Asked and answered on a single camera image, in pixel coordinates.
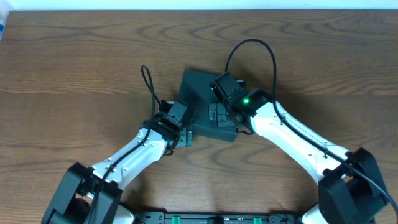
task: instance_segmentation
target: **wood grain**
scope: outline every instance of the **wood grain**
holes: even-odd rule
[[[273,48],[279,100],[348,149],[376,157],[398,199],[396,11],[19,11],[0,42],[0,223],[37,223],[66,169],[116,152],[149,117],[150,94],[177,97],[184,69],[222,73],[231,49],[259,38]],[[230,70],[271,89],[265,49],[247,44]],[[273,143],[195,136],[150,165],[124,192],[133,207],[168,211],[304,212],[310,176]],[[388,207],[378,223],[393,223]]]

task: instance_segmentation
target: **black rectangular object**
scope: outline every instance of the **black rectangular object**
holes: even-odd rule
[[[191,118],[192,112],[188,104],[182,101],[175,101],[163,119],[176,125],[178,128],[185,126]]]
[[[347,163],[354,164],[387,192],[377,162],[370,152],[360,148],[345,155]],[[319,209],[328,223],[369,223],[388,204],[381,191],[363,178],[353,174],[353,178],[345,182],[341,176],[351,171],[343,164],[323,173],[325,177],[318,183]]]
[[[222,76],[218,79],[218,83],[225,95],[229,96],[236,92],[238,89],[242,88],[238,81],[231,75]]]
[[[94,194],[94,185],[99,184],[101,179],[92,172],[92,168],[87,168],[78,162],[69,167],[44,213],[42,224],[85,222],[90,205],[82,198],[76,198],[76,194],[81,196],[88,192]],[[121,195],[122,190],[118,188],[117,183],[105,182],[97,196],[96,212],[91,217],[91,221],[94,221],[90,223],[112,223]]]
[[[235,127],[218,127],[217,120],[209,118],[209,105],[219,103],[209,84],[219,75],[205,72],[184,71],[178,100],[188,103],[196,111],[196,118],[192,126],[193,134],[233,142],[237,132]]]

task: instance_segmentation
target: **black bracket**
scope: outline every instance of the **black bracket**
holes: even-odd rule
[[[228,112],[222,103],[209,104],[209,120],[217,121],[218,127],[236,127],[236,125],[229,120]]]
[[[360,148],[347,152],[347,162],[368,176],[387,192],[379,167],[373,155]],[[354,175],[344,165],[334,170],[325,170],[325,177],[318,183],[319,209],[328,223],[369,223],[375,214],[387,204],[381,191],[368,181]],[[345,182],[343,175],[352,176]]]
[[[95,192],[100,178],[93,175],[93,169],[80,163],[72,165],[63,176],[51,202],[46,209],[42,224],[50,223],[83,223],[90,210],[88,202],[76,198],[76,194],[86,196],[88,192]],[[117,183],[104,183],[98,195],[98,206],[92,219],[95,224],[112,223],[118,209],[122,190]]]
[[[216,78],[210,88],[224,105],[229,120],[237,127],[245,126],[251,131],[250,117],[254,117],[264,104],[272,103],[272,97],[261,89],[247,92],[230,72]]]
[[[178,147],[192,145],[192,117],[194,109],[181,100],[162,100],[159,112],[155,115],[154,121],[147,120],[141,124],[142,128],[149,128],[161,134],[168,142],[165,155],[172,155]]]

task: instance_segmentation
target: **black cable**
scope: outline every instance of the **black cable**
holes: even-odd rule
[[[144,69],[146,70],[146,72],[147,72],[147,74],[148,74],[148,79],[149,79],[150,85],[148,85],[148,82],[147,82],[147,80],[146,80],[146,78],[145,78]],[[152,96],[152,112],[151,112],[151,114],[150,114],[150,125],[149,125],[149,128],[148,128],[148,130],[147,130],[145,136],[142,138],[142,140],[141,140],[136,146],[134,146],[134,147],[133,147],[132,149],[130,149],[128,152],[126,152],[125,154],[123,154],[119,159],[117,159],[116,161],[114,161],[114,162],[109,166],[108,170],[105,172],[104,176],[102,177],[101,182],[98,184],[98,187],[97,187],[97,189],[96,189],[96,192],[95,192],[93,201],[92,201],[92,203],[91,203],[90,210],[89,210],[89,212],[88,212],[88,214],[87,214],[87,218],[86,218],[84,224],[94,223],[94,220],[95,220],[95,219],[92,218],[92,216],[93,216],[94,213],[96,212],[96,206],[97,206],[97,201],[98,201],[98,195],[100,194],[100,191],[101,191],[101,189],[102,189],[103,186],[104,186],[104,183],[105,183],[105,180],[106,180],[107,176],[111,173],[111,171],[117,166],[117,164],[118,164],[120,161],[122,161],[124,158],[126,158],[128,155],[130,155],[132,152],[134,152],[138,147],[142,146],[142,145],[145,143],[145,141],[146,141],[146,139],[148,138],[149,133],[150,133],[150,131],[151,131],[151,129],[152,129],[152,124],[153,124],[154,117],[155,117],[155,99],[158,101],[159,105],[160,105],[160,102],[159,102],[159,100],[157,99],[157,97],[155,96],[154,84],[153,84],[153,82],[152,82],[152,77],[151,77],[151,75],[150,75],[150,72],[149,72],[148,67],[146,67],[145,65],[141,65],[141,74],[142,74],[142,77],[144,78],[144,81],[145,81],[145,83],[147,84],[147,86],[148,86],[148,88],[149,88],[149,90],[150,90],[151,96]]]
[[[226,62],[226,66],[225,66],[225,71],[228,71],[228,65],[229,65],[229,61],[232,58],[232,55],[234,54],[234,52],[238,49],[239,46],[241,46],[244,43],[247,42],[257,42],[262,44],[263,46],[265,46],[269,52],[269,54],[271,55],[272,58],[272,65],[274,67],[274,82],[273,82],[273,87],[272,87],[272,104],[274,105],[274,109],[275,112],[278,116],[278,118],[283,122],[283,124],[285,124],[291,131],[293,131],[296,135],[298,135],[300,138],[304,139],[306,142],[308,142],[309,144],[311,144],[313,147],[317,148],[319,151],[325,153],[325,155],[330,156],[331,158],[333,158],[334,160],[338,161],[339,163],[343,164],[344,166],[346,166],[347,168],[349,168],[353,173],[355,173],[356,175],[360,176],[361,178],[363,178],[364,180],[368,181],[371,185],[375,186],[377,189],[380,190],[380,192],[383,194],[383,196],[385,196],[385,198],[387,198],[387,200],[390,202],[391,206],[394,208],[394,211],[396,213],[397,216],[397,223],[398,223],[398,206],[395,203],[394,199],[385,191],[383,190],[377,183],[375,183],[373,180],[371,180],[369,177],[367,177],[366,175],[364,175],[361,171],[357,170],[355,167],[353,167],[351,164],[349,164],[348,162],[346,162],[344,159],[342,159],[340,156],[337,156],[336,154],[330,152],[328,149],[324,148],[323,146],[318,145],[316,142],[312,141],[310,138],[306,137],[304,134],[302,134],[300,131],[298,131],[297,129],[295,129],[289,122],[287,122],[286,118],[283,117],[281,115],[281,113],[279,112],[278,108],[277,108],[277,100],[276,100],[276,88],[277,88],[277,66],[276,66],[276,59],[275,59],[275,55],[272,51],[272,49],[268,46],[268,44],[266,44],[264,41],[259,40],[259,39],[247,39],[244,40],[242,42],[240,42],[237,46],[235,46],[235,48],[232,50],[232,52],[230,53],[228,60]]]
[[[149,86],[149,84],[148,84],[148,82],[147,82],[147,78],[145,78],[144,69],[145,69],[145,70],[147,71],[147,73],[148,73],[148,78],[151,77],[150,72],[149,72],[149,69],[148,69],[145,65],[141,65],[141,74],[142,74],[142,78],[144,79],[144,82],[145,82],[145,84],[147,85],[149,91],[152,92],[152,90],[154,89],[154,86],[153,86],[153,84],[151,84],[151,85],[152,85],[152,89],[151,89],[151,87]],[[155,92],[154,92],[154,96],[155,96],[155,99],[156,99],[156,101],[157,101],[157,104],[160,106],[160,101],[159,101],[158,97],[156,96]]]

